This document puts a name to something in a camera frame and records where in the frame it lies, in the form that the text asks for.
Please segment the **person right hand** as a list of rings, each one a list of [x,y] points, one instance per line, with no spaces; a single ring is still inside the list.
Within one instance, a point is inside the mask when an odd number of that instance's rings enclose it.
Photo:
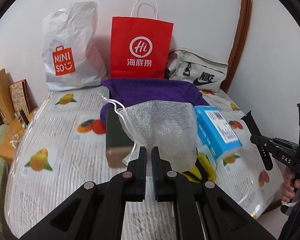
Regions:
[[[289,167],[286,167],[283,173],[281,200],[287,203],[290,202],[295,196],[295,189],[300,189],[300,179],[295,179],[294,173]]]

